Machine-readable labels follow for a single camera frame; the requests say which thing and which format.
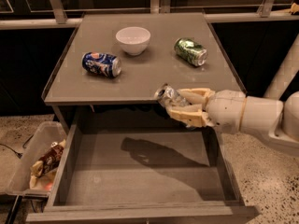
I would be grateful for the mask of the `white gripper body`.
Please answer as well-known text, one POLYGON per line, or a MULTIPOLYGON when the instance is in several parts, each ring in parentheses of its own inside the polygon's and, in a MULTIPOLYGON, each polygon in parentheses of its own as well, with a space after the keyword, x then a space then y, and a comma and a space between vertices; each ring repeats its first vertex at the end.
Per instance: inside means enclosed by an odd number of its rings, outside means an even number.
POLYGON ((218 91, 206 105, 208 126, 220 133, 237 133, 244 111, 246 95, 242 91, 218 91))

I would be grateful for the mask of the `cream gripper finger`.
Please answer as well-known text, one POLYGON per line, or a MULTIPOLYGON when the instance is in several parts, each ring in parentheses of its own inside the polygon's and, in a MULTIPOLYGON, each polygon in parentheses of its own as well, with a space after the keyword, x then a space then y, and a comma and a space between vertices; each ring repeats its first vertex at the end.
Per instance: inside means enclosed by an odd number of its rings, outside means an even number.
POLYGON ((178 93, 192 105, 206 105, 215 92, 209 88, 179 89, 178 93))
POLYGON ((181 121, 187 126, 198 128, 215 126, 208 113, 203 110, 202 105, 171 105, 166 111, 171 119, 181 121))

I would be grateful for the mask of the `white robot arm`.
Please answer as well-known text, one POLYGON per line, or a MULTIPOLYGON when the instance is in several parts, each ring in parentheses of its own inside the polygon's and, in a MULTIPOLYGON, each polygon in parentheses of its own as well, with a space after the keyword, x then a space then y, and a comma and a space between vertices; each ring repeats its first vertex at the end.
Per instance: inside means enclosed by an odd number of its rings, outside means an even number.
POLYGON ((299 156, 298 94, 287 101, 247 96, 242 91, 207 88, 180 89, 185 106, 168 103, 172 119, 194 127, 211 127, 220 133, 244 133, 267 147, 299 156))

